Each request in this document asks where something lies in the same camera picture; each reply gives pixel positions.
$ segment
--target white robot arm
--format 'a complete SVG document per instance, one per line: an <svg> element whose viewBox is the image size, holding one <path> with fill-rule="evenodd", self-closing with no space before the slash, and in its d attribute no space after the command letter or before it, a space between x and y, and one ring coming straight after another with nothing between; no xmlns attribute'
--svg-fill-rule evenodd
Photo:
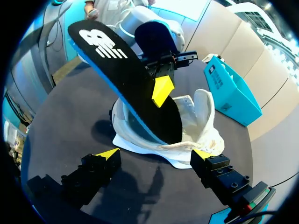
<svg viewBox="0 0 299 224"><path fill-rule="evenodd" d="M184 32L180 24L173 20L166 20L143 6L136 6L124 13L123 19L117 25L115 32L131 47L135 44L135 30L149 21L163 21L168 24L171 36L179 52L185 46Z"/></svg>

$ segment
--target blue insole edge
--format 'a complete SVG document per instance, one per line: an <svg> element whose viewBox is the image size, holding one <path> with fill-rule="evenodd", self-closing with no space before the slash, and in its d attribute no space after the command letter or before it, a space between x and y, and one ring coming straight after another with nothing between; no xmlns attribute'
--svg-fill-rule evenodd
<svg viewBox="0 0 299 224"><path fill-rule="evenodd" d="M142 121L142 119L138 116L136 111L133 109L133 107L128 103L128 101L124 98L124 96L118 91L116 86L110 81L110 79L101 71L101 69L81 50L75 42L72 40L72 38L69 38L69 43L71 46L78 52L78 54L86 60L90 66L99 74L99 76L108 83L108 85L111 87L111 89L117 94L117 96L122 100L123 103L125 103L130 110L130 112L133 114L133 116L137 119L137 121L142 125L142 127L149 133L154 140L156 140L161 145L168 145L164 141L160 140Z"/></svg>

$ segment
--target insole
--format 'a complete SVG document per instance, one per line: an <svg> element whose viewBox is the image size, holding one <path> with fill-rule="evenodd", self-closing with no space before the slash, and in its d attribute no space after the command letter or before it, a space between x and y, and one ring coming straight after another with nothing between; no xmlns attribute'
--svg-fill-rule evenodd
<svg viewBox="0 0 299 224"><path fill-rule="evenodd" d="M151 98L155 80L113 30L100 22L85 20L71 24L68 32L74 49L110 85L156 141L181 142L182 121L176 103L168 97L161 108L154 104Z"/></svg>

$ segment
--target blue box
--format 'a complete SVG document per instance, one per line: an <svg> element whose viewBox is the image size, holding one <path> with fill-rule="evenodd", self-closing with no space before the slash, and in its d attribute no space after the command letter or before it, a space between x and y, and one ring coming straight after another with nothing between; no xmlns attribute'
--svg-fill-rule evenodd
<svg viewBox="0 0 299 224"><path fill-rule="evenodd" d="M242 77L219 58L213 56L204 73L216 110L244 126L263 114Z"/></svg>

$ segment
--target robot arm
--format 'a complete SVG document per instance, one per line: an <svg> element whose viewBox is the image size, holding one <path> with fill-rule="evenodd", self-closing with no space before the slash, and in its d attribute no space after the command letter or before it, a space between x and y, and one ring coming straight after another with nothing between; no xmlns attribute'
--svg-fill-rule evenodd
<svg viewBox="0 0 299 224"><path fill-rule="evenodd" d="M180 24L176 21L166 20L155 14L150 9L143 6L136 6L124 15L122 22L118 24L115 32L131 47L135 41L136 29L149 21L161 21L168 25L173 41L181 52L185 46L184 32Z"/></svg>
<svg viewBox="0 0 299 224"><path fill-rule="evenodd" d="M155 79L152 100L161 107L174 89L174 71L189 66L196 52L181 53L184 32L176 21L166 20L146 7L128 10L115 32L132 47L136 42L143 51L142 63Z"/></svg>

